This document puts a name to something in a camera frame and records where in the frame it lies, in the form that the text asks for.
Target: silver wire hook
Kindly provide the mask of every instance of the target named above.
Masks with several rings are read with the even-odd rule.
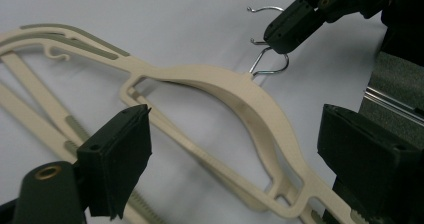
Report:
[[[253,9],[251,7],[247,7],[247,11],[251,12],[251,13],[256,13],[256,12],[260,12],[260,11],[264,11],[264,10],[275,10],[275,11],[280,11],[280,12],[284,11],[283,8],[276,7],[276,6],[265,6],[265,7],[259,8],[259,9]]]
[[[265,10],[275,10],[275,11],[279,11],[279,12],[283,12],[284,9],[281,7],[276,7],[276,6],[265,6],[265,7],[261,7],[259,9],[253,9],[251,7],[247,7],[247,11],[251,12],[251,13],[256,13],[256,12],[260,12],[260,11],[265,11]],[[250,42],[253,45],[268,45],[265,41],[255,41],[255,39],[251,38]]]
[[[268,43],[266,43],[264,41],[255,41],[255,39],[253,39],[253,38],[250,38],[250,43],[252,43],[253,45],[256,45],[256,46],[268,45]]]
[[[275,70],[275,71],[257,71],[257,72],[253,72],[256,69],[256,66],[258,65],[259,61],[262,59],[262,56],[265,54],[265,52],[271,50],[271,47],[267,47],[265,49],[263,49],[261,51],[261,53],[259,53],[258,57],[256,58],[255,63],[253,63],[253,66],[250,68],[249,72],[252,73],[253,77],[255,77],[256,75],[272,75],[272,74],[277,74],[280,72],[285,71],[288,67],[289,67],[289,56],[287,56],[287,54],[284,54],[284,58],[286,59],[286,64],[284,65],[283,68],[279,69],[279,70]]]

